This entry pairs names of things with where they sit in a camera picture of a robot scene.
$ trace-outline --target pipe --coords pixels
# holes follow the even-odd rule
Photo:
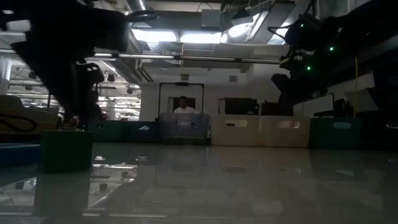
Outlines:
[[[0,54],[16,54],[14,50],[0,49]],[[96,58],[139,58],[139,59],[166,59],[166,60],[198,60],[209,62],[231,62],[231,63],[262,63],[278,65],[279,60],[274,58],[233,58],[233,57],[208,57],[194,55],[146,55],[146,54],[94,54]]]
[[[127,5],[132,11],[127,18],[135,22],[151,21],[157,18],[155,11],[148,6],[146,0],[127,0]]]
[[[25,36],[25,32],[21,32],[21,31],[0,31],[0,35]]]

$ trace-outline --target man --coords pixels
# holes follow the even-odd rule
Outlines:
[[[180,107],[174,110],[174,113],[199,113],[192,107],[188,106],[188,98],[180,96]]]

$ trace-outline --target crate handle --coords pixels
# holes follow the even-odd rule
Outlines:
[[[278,128],[298,129],[300,128],[299,121],[279,121]]]
[[[248,126],[248,121],[229,119],[225,121],[225,125],[227,127],[245,128]]]
[[[140,130],[140,131],[149,131],[150,128],[145,125],[145,126],[142,126],[141,128],[139,128],[138,130]]]
[[[334,122],[333,127],[336,129],[350,129],[352,125],[347,122]]]

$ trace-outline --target green box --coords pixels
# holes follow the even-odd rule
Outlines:
[[[310,147],[356,149],[361,138],[362,121],[354,118],[311,119]]]
[[[42,172],[89,169],[92,149],[90,131],[43,131],[39,169]]]

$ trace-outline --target fluorescent light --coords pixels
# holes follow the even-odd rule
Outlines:
[[[258,30],[260,29],[262,23],[266,19],[268,15],[268,11],[264,11],[261,14],[256,14],[253,16],[253,26],[251,28],[250,33],[246,37],[246,40],[253,40],[254,36],[257,34]]]
[[[132,29],[137,40],[145,42],[176,42],[177,36],[170,30],[137,30]]]
[[[221,40],[221,33],[217,32],[215,34],[203,33],[203,32],[191,32],[184,33],[180,41],[183,43],[192,44],[219,44]]]
[[[113,72],[116,72],[116,68],[108,65],[107,63],[105,63],[104,61],[102,61],[102,63],[104,63],[104,65],[106,65],[110,70],[112,70]]]
[[[221,36],[220,42],[221,42],[221,43],[227,43],[227,41],[228,41],[228,35],[223,34],[223,35]]]
[[[289,26],[290,23],[289,22],[284,22],[281,26]],[[288,28],[285,29],[277,29],[276,33],[281,35],[282,37],[285,37],[286,33],[288,31]],[[282,45],[285,44],[285,40],[282,39],[281,37],[279,37],[278,35],[274,34],[272,36],[272,38],[268,41],[268,44],[272,44],[272,45]]]
[[[233,26],[232,28],[229,29],[228,34],[234,38],[239,37],[240,35],[243,35],[243,34],[249,32],[252,25],[253,25],[253,23],[249,22],[249,23]]]

